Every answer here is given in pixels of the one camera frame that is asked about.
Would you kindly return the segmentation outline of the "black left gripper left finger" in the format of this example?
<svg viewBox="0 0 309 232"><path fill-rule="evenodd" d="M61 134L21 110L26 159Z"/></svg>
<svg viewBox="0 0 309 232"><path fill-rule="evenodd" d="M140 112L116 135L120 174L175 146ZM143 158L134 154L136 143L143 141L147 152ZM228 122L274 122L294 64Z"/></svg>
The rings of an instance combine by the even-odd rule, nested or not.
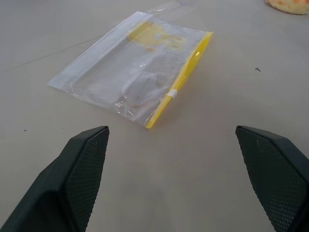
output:
<svg viewBox="0 0 309 232"><path fill-rule="evenodd" d="M109 128L72 137L34 180L0 232L85 232L101 182Z"/></svg>

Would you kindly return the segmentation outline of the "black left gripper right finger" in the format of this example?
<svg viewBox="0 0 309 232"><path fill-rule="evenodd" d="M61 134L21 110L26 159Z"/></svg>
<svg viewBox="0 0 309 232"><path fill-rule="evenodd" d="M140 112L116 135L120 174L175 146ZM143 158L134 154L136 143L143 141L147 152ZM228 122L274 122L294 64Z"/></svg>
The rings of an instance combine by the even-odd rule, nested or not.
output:
<svg viewBox="0 0 309 232"><path fill-rule="evenodd" d="M237 126L254 192L276 232L309 232L309 159L287 138Z"/></svg>

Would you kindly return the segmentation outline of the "clear zip bag yellow zipper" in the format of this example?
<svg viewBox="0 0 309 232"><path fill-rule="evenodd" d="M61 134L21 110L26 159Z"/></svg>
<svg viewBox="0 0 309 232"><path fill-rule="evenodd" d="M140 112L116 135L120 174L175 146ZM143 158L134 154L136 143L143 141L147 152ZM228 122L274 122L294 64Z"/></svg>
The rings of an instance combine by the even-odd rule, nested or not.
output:
<svg viewBox="0 0 309 232"><path fill-rule="evenodd" d="M135 12L48 85L149 129L189 78L211 36Z"/></svg>

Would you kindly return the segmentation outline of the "yellow fluffy object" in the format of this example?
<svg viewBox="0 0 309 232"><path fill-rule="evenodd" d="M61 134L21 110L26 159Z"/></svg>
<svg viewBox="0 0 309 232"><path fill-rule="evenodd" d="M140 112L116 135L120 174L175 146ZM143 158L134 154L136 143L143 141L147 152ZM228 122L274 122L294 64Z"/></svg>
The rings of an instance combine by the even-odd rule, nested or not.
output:
<svg viewBox="0 0 309 232"><path fill-rule="evenodd" d="M306 15L309 13L309 0L266 0L273 8L296 15Z"/></svg>

